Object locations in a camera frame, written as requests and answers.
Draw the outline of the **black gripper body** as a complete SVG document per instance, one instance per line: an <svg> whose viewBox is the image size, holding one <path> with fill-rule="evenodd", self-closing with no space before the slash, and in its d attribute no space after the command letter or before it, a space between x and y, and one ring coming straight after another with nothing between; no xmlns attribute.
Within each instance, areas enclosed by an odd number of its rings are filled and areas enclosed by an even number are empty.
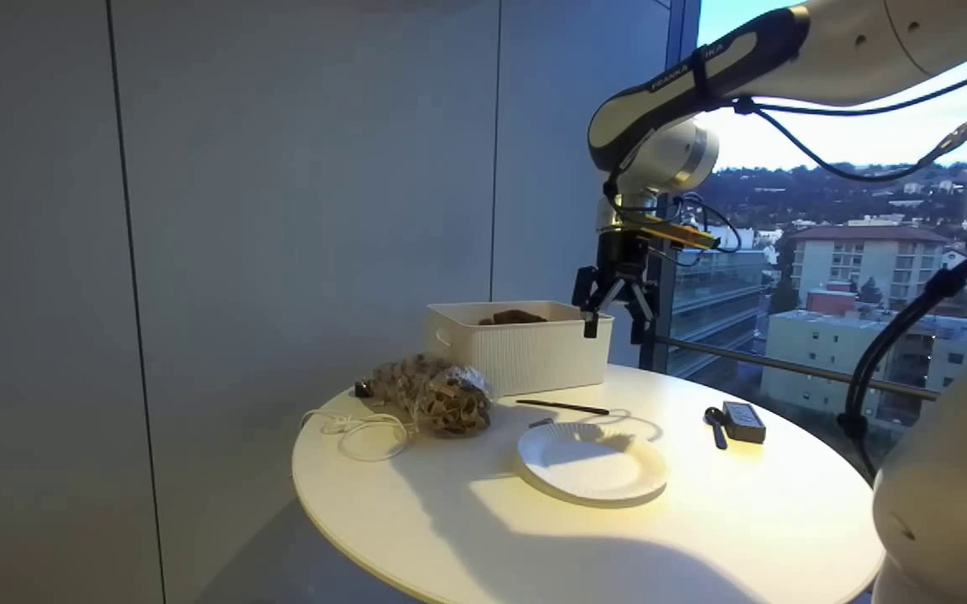
<svg viewBox="0 0 967 604"><path fill-rule="evenodd" d="M602 313L612 303L627 303L649 313L656 289L646 280L649 244L631 231L604 231L599 255L573 274L570 303L583 313Z"/></svg>

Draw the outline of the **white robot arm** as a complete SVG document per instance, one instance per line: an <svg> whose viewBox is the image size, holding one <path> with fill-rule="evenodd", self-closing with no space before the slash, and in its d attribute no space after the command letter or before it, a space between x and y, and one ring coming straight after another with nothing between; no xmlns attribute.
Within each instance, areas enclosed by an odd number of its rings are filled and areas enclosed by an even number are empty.
<svg viewBox="0 0 967 604"><path fill-rule="evenodd" d="M696 189L712 172L714 136L698 115L787 96L855 107L967 62L967 0L799 0L701 44L663 73L602 100L586 121L586 158L604 173L599 261L579 271L583 335L602 313L631 303L635 335L649 309L646 249L677 223L642 216L656 193Z"/></svg>

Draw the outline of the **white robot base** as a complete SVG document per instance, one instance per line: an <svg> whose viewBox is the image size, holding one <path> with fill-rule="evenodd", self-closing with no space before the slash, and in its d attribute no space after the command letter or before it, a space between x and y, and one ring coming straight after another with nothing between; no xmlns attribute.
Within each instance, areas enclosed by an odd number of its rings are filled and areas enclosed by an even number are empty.
<svg viewBox="0 0 967 604"><path fill-rule="evenodd" d="M967 604L967 370L880 467L873 522L873 604Z"/></svg>

